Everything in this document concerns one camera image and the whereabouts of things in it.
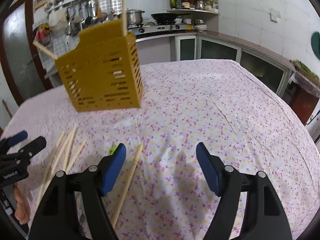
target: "human hand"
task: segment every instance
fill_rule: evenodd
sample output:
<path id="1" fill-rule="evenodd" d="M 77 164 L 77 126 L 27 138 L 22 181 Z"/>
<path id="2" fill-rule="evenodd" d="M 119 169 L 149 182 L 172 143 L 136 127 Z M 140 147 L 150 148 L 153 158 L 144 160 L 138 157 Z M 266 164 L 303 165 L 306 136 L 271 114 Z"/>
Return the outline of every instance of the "human hand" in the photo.
<path id="1" fill-rule="evenodd" d="M 24 225 L 29 221 L 29 214 L 28 214 L 27 207 L 24 203 L 24 197 L 18 188 L 17 182 L 13 184 L 13 195 L 17 201 L 17 208 L 14 215 L 16 219 L 20 222 L 20 224 Z"/>

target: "yellow basket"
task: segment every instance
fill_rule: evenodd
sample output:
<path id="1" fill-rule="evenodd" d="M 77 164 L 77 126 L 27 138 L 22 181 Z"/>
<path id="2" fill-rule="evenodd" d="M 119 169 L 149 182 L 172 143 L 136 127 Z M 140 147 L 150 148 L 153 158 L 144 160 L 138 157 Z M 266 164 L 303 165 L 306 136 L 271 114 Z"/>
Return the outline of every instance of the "yellow basket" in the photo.
<path id="1" fill-rule="evenodd" d="M 78 112 L 140 107 L 143 84 L 136 38 L 121 20 L 79 33 L 78 46 L 55 63 Z"/>

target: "metal lid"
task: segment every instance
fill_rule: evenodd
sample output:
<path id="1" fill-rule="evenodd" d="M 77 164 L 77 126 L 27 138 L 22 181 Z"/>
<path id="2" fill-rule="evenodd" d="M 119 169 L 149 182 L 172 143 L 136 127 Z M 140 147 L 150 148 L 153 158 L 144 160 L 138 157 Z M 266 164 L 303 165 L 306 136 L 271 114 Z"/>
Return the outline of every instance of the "metal lid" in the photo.
<path id="1" fill-rule="evenodd" d="M 128 9 L 127 14 L 132 14 L 132 13 L 142 13 L 141 10 L 135 10 L 135 9 Z"/>

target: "doorway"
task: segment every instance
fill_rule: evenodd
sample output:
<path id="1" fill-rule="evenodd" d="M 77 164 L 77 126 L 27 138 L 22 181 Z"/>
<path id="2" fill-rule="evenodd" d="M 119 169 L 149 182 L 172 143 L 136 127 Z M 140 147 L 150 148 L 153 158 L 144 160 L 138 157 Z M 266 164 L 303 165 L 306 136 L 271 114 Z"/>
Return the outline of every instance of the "doorway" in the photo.
<path id="1" fill-rule="evenodd" d="M 32 45 L 32 25 L 33 0 L 18 0 L 0 21 L 0 61 L 18 106 L 52 88 L 44 78 L 46 71 Z"/>

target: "cabinet door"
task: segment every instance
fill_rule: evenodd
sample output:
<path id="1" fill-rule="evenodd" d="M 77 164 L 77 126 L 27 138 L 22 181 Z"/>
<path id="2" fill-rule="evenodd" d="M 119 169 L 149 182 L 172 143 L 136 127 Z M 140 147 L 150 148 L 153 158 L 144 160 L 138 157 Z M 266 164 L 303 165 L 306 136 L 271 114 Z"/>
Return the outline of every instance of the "cabinet door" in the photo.
<path id="1" fill-rule="evenodd" d="M 254 55 L 242 51 L 240 65 L 277 93 L 284 71 Z"/>
<path id="2" fill-rule="evenodd" d="M 212 41 L 201 40 L 200 58 L 232 59 L 236 61 L 237 49 Z"/>
<path id="3" fill-rule="evenodd" d="M 180 40 L 180 60 L 195 59 L 196 38 Z"/>

